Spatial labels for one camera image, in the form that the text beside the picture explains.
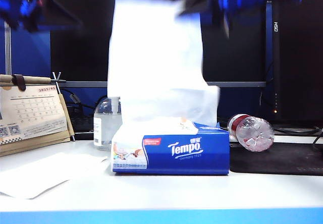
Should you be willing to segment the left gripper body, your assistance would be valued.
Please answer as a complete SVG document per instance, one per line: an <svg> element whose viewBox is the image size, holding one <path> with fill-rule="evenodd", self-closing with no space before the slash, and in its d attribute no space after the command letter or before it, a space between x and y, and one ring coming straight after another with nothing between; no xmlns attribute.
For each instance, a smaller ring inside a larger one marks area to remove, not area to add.
<svg viewBox="0 0 323 224"><path fill-rule="evenodd" d="M38 31L40 14L39 0L1 0L1 19L14 30Z"/></svg>

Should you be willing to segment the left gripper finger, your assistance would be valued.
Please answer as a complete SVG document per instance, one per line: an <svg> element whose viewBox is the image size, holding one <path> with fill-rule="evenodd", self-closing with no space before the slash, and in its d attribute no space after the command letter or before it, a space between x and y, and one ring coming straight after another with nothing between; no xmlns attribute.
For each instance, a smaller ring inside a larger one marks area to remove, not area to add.
<svg viewBox="0 0 323 224"><path fill-rule="evenodd" d="M37 0L38 30L75 30L82 22L56 0Z"/></svg>

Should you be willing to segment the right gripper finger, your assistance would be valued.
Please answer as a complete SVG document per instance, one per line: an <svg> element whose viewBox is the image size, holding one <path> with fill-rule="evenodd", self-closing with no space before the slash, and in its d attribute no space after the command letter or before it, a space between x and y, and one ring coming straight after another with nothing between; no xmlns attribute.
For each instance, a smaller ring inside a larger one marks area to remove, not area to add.
<svg viewBox="0 0 323 224"><path fill-rule="evenodd" d="M229 21L229 14L228 12L222 7L219 6L220 9L220 22L221 26L223 28L223 31L226 35L226 37L230 38L230 21Z"/></svg>
<svg viewBox="0 0 323 224"><path fill-rule="evenodd" d="M178 15L204 13L209 10L208 0L180 0Z"/></svg>

